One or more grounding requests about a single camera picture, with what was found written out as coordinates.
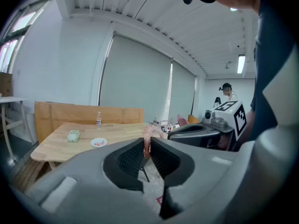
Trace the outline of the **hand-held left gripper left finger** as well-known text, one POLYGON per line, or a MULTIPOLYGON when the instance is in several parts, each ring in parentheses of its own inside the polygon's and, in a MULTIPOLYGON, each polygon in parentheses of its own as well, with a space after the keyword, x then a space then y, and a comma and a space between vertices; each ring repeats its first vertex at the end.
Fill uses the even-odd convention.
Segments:
POLYGON ((143 192, 143 183, 138 180, 143 159, 143 138, 139 138, 107 155, 103 171, 118 188, 143 192))

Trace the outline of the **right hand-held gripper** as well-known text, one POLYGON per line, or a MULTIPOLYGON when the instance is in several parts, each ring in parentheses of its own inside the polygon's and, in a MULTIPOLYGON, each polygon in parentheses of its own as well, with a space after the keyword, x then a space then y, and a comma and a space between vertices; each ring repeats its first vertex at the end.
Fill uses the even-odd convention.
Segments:
POLYGON ((241 101, 227 101, 206 110, 200 123, 187 124, 168 134, 168 140, 209 149, 221 149, 223 141, 226 151, 238 151, 237 141, 247 125, 246 114, 241 101))

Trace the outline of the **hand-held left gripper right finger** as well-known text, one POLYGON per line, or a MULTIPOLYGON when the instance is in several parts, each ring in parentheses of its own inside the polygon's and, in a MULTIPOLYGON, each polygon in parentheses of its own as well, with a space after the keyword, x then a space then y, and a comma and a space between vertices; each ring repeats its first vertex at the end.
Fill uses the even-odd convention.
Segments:
POLYGON ((164 181, 160 217, 168 219, 181 213, 184 208, 179 204, 173 188, 182 186, 195 170, 191 156, 174 148, 167 140, 152 137, 150 155, 155 167, 164 181))

